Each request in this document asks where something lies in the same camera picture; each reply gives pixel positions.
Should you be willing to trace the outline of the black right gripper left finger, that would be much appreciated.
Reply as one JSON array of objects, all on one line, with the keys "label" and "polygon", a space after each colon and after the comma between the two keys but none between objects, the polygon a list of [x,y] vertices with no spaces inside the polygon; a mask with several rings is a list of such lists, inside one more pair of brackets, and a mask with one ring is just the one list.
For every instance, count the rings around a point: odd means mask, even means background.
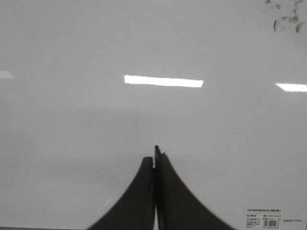
[{"label": "black right gripper left finger", "polygon": [[90,230],[152,230],[155,218],[155,168],[144,157],[128,188]]}]

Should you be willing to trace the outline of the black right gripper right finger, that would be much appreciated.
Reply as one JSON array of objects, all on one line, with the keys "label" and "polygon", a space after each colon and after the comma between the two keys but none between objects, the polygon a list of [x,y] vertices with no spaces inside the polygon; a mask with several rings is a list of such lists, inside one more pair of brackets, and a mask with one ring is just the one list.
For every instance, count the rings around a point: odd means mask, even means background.
[{"label": "black right gripper right finger", "polygon": [[232,230],[181,180],[169,157],[155,146],[155,202],[160,230]]}]

